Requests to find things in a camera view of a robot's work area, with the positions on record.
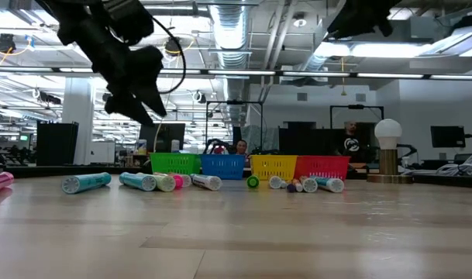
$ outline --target yellow basket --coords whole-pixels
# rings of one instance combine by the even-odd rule
[[[267,181],[274,175],[289,181],[295,175],[297,158],[294,155],[253,155],[251,172],[262,181]]]

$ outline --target plastic basket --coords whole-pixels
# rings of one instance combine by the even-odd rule
[[[253,155],[251,172],[262,181],[274,175],[291,180],[295,175],[296,158],[294,155]]]
[[[199,174],[201,161],[197,154],[150,153],[153,172],[164,174]]]
[[[244,155],[209,154],[202,155],[203,174],[221,179],[243,179]]]
[[[315,175],[344,180],[349,162],[350,158],[347,156],[299,156],[296,161],[295,178]]]

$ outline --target table surface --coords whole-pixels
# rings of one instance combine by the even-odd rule
[[[346,181],[289,194],[224,181],[77,195],[61,177],[0,192],[0,278],[472,279],[472,189]]]

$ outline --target white lamp globe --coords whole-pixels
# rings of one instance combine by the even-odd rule
[[[384,119],[375,126],[375,137],[382,150],[395,150],[402,133],[401,124],[393,119]]]

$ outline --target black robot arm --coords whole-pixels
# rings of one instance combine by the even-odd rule
[[[138,0],[36,2],[60,23],[58,38],[62,44],[75,42],[92,62],[92,70],[108,82],[107,89],[112,97],[105,104],[107,113],[119,113],[147,126],[153,126],[153,120],[142,103],[160,116],[167,114],[156,84],[163,68],[162,53],[154,46],[129,49],[153,33],[153,21],[165,29]],[[186,68],[181,46],[177,39],[174,41],[181,50],[184,74],[170,91],[184,80]]]

